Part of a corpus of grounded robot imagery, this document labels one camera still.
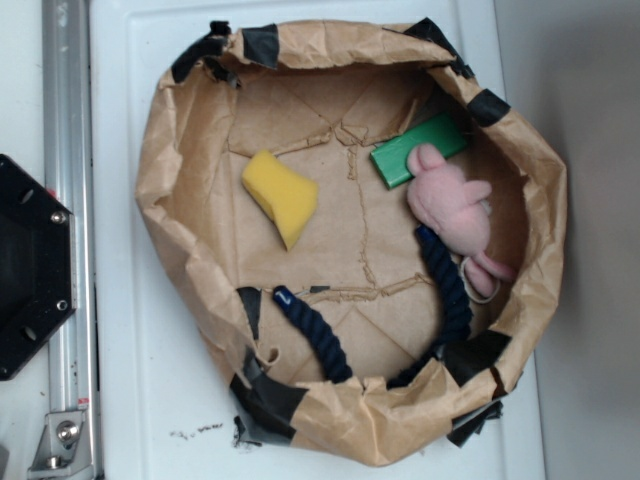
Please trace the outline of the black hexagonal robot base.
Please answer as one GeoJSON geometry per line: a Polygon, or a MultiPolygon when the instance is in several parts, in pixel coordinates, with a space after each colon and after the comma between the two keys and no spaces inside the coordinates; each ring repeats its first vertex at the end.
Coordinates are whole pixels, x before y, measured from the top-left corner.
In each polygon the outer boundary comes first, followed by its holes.
{"type": "Polygon", "coordinates": [[[75,311],[73,214],[1,156],[1,379],[13,379],[75,311]]]}

